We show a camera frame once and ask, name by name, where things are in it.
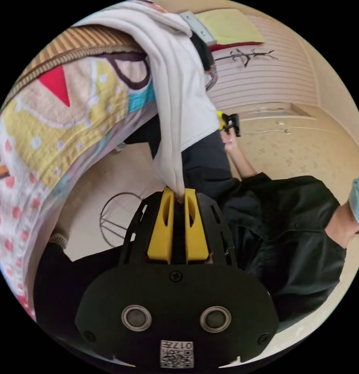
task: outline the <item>yellow towel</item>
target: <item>yellow towel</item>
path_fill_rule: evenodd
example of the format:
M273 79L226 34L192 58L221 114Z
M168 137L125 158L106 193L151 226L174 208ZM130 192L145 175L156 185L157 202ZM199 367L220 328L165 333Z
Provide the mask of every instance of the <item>yellow towel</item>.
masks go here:
M196 14L218 45L265 43L256 26L237 9L216 9Z

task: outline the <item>printed number label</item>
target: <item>printed number label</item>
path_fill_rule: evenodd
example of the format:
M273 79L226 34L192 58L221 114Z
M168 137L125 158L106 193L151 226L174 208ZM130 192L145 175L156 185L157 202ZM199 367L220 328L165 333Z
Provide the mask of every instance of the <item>printed number label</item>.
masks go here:
M162 340L160 366L168 369L190 369L194 367L193 342Z

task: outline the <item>hand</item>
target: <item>hand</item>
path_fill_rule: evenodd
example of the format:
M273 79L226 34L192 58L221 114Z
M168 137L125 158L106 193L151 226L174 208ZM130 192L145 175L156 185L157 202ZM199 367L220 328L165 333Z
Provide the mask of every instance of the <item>hand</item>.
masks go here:
M229 133L225 130L220 131L222 142L225 144L226 153L233 153L238 150L237 137L233 128L229 129Z

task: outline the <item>white towel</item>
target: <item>white towel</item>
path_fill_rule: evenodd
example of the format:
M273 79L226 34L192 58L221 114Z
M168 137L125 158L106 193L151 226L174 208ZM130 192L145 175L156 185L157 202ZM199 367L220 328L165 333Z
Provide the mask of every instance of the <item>white towel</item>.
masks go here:
M154 159L157 176L178 197L185 193L181 152L219 127L206 94L204 69L189 39L192 31L177 14L123 2L74 26L104 25L130 34L150 60L162 141Z

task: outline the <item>shoe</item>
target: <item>shoe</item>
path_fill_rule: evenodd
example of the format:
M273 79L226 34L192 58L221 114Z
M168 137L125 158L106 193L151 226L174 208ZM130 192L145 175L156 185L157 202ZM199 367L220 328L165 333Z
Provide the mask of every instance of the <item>shoe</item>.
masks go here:
M65 251L68 245L68 235L64 230L55 227L48 242L59 245Z
M122 142L113 151L111 151L111 154L116 155L116 154L120 153L125 147L126 147L126 144L124 142Z

